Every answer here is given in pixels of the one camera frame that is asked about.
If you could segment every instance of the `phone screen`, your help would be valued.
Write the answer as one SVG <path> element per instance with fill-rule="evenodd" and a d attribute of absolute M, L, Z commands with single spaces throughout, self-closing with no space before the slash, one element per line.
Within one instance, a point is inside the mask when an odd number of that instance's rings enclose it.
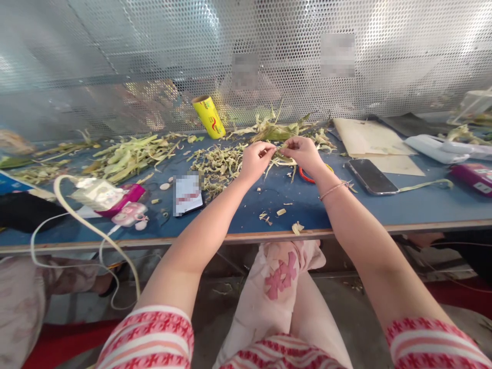
<path fill-rule="evenodd" d="M 189 173 L 175 177 L 174 186 L 174 216 L 179 217 L 188 211 L 203 206 L 201 196 L 200 176 L 198 173 Z"/>
<path fill-rule="evenodd" d="M 354 159 L 349 161 L 352 170 L 374 193 L 397 192 L 396 187 L 370 160 Z"/>

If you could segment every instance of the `pink box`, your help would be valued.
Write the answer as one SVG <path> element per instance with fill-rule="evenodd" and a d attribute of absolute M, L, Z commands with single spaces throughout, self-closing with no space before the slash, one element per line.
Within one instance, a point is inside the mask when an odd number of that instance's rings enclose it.
<path fill-rule="evenodd" d="M 110 210 L 96 212 L 97 214 L 105 218 L 112 218 L 118 214 L 127 203 L 137 202 L 145 193 L 145 189 L 139 184 L 125 184 L 121 186 L 121 188 L 125 190 L 125 194 L 120 202 L 113 206 Z"/>
<path fill-rule="evenodd" d="M 459 164 L 451 175 L 472 186 L 481 195 L 492 197 L 492 169 L 478 163 Z"/>

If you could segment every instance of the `concrete floor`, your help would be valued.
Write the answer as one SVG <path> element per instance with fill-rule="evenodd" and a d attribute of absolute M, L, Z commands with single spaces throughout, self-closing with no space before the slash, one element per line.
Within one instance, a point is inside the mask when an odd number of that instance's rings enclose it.
<path fill-rule="evenodd" d="M 230 252 L 235 262 L 251 265 L 257 248 L 223 248 Z M 352 265 L 343 250 L 336 242 L 325 242 L 323 252 L 327 256 L 324 271 L 347 271 Z M 149 255 L 149 252 L 139 251 L 130 253 L 137 258 Z M 141 259 L 138 265 L 142 280 L 148 279 L 158 259 L 148 257 Z M 219 257 L 214 257 L 208 265 L 205 277 L 200 284 L 196 300 L 195 312 L 192 318 L 195 331 L 195 351 L 192 368 L 211 368 L 218 350 L 227 335 L 234 311 L 236 309 L 241 285 L 213 283 L 207 276 L 224 276 L 234 274 L 227 263 Z M 390 354 L 384 334 L 371 308 L 363 289 L 358 291 L 353 285 L 359 285 L 358 278 L 345 279 L 315 279 L 323 297 L 330 307 L 341 331 L 354 368 L 392 368 Z M 130 285 L 122 287 L 116 303 L 125 305 L 135 298 L 134 288 Z M 46 321 L 51 323 L 69 323 L 74 321 L 97 321 L 125 316 L 129 310 L 114 311 L 109 306 L 108 299 L 100 299 L 93 294 L 78 294 L 54 296 Z M 444 306 L 459 328 L 476 340 L 484 353 L 492 358 L 492 331 L 485 327 L 485 318 L 479 314 Z M 60 368 L 84 369 L 97 359 L 100 348 L 84 353 L 74 358 Z"/>

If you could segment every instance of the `yellow cling film roll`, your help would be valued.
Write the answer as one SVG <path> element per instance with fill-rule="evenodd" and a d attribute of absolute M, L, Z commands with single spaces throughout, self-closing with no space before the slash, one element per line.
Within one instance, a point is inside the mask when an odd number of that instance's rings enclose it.
<path fill-rule="evenodd" d="M 209 136 L 213 139 L 224 137 L 226 130 L 220 121 L 219 113 L 217 113 L 212 98 L 208 95 L 203 95 L 194 98 L 191 103 L 207 129 Z"/>

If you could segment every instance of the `bracelet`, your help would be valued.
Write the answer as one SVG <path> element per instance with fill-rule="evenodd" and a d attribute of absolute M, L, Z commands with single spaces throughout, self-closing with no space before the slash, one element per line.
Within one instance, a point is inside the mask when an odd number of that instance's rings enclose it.
<path fill-rule="evenodd" d="M 320 201 L 323 201 L 324 197 L 325 197 L 327 194 L 329 194 L 331 191 L 334 191 L 334 190 L 336 190 L 337 188 L 340 188 L 340 187 L 342 187 L 342 186 L 345 186 L 345 187 L 347 187 L 347 188 L 348 188 L 348 187 L 349 187 L 349 184 L 348 184 L 348 182 L 342 182 L 342 183 L 337 184 L 336 186 L 334 186 L 334 187 L 330 188 L 328 191 L 326 191 L 326 192 L 325 192 L 325 193 L 324 193 L 324 194 L 323 194 L 323 195 L 319 198 L 319 200 L 320 200 Z"/>

